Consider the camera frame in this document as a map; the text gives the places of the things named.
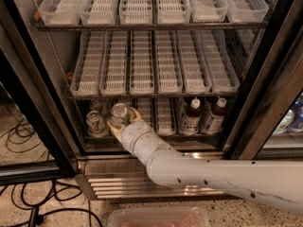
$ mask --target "bottle cap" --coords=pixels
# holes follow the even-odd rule
[[[198,109],[200,107],[200,100],[198,98],[192,99],[190,106],[194,109]]]
[[[217,105],[219,107],[225,107],[225,105],[226,105],[226,99],[225,98],[219,98],[218,101],[217,101]]]

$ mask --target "robotic arm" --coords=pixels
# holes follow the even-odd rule
[[[199,185],[276,208],[303,214],[303,163],[201,160],[163,141],[132,109],[136,118],[113,135],[146,167],[150,179],[166,187]]]

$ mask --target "white plastic tray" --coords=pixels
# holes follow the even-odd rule
[[[122,25],[152,24],[152,0],[120,0]]]
[[[126,94],[127,32],[114,31],[102,65],[100,91],[105,96]]]
[[[152,64],[152,33],[134,31],[131,33],[131,95],[154,93]]]
[[[155,101],[157,134],[163,136],[175,134],[176,121],[172,98],[157,98]]]
[[[225,48],[223,31],[203,30],[200,33],[212,92],[236,92],[240,83]]]
[[[44,0],[39,12],[46,25],[77,25],[81,0]]]
[[[227,0],[230,22],[262,22],[268,5],[264,0]]]
[[[154,31],[159,94],[181,93],[183,88],[174,31]]]
[[[152,124],[152,103],[150,98],[138,98],[135,107],[140,112],[142,119],[153,127]]]
[[[82,32],[80,53],[70,86],[73,96],[97,96],[105,44],[103,32]]]
[[[189,0],[156,0],[158,24],[188,24],[191,7]]]
[[[107,227],[190,226],[210,227],[205,209],[194,207],[115,210]]]
[[[118,0],[82,0],[80,18],[84,25],[113,25]]]
[[[226,0],[189,0],[193,22],[222,22],[226,16]]]
[[[193,31],[177,31],[178,55],[183,83],[187,94],[208,93],[211,81],[201,47],[195,42],[199,37]]]

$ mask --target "floor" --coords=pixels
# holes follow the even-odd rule
[[[19,134],[23,136],[30,134],[28,141],[18,144],[27,138],[21,137],[20,139],[20,135],[13,134],[13,131],[10,135],[10,141],[7,140],[8,134],[6,132],[14,128],[22,119],[22,115],[12,104],[0,105],[0,165],[2,166],[43,161],[51,157],[43,144],[39,144],[39,138],[34,133],[31,133],[28,126],[19,128]],[[52,182],[31,183],[24,188],[21,184],[16,186],[10,185],[7,188],[0,186],[0,227],[27,226],[27,223],[17,225],[28,221],[30,217],[30,208],[28,210],[28,207],[24,205],[21,196],[24,197],[24,202],[34,205],[43,201],[50,189],[52,189]],[[80,193],[77,183],[73,179],[60,180],[60,183],[56,183],[56,189],[58,192],[57,197],[61,200],[77,197],[69,201],[58,201],[55,197],[50,196],[49,200],[45,204],[42,204],[39,209],[41,215],[57,209],[65,209],[66,211],[45,216],[44,223],[39,226],[99,226],[94,217],[91,216],[89,218],[88,213],[69,210],[69,208],[91,210],[96,214],[102,225],[107,226],[109,217],[115,210],[153,207],[203,208],[208,214],[211,227],[303,226],[303,215],[276,210],[275,208],[230,196],[88,201]]]

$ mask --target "glass door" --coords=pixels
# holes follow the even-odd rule
[[[303,93],[280,120],[257,159],[292,158],[303,155]]]
[[[0,38],[0,185],[75,176],[75,154],[43,84],[35,83],[2,24]]]
[[[303,27],[231,152],[232,159],[303,158]]]

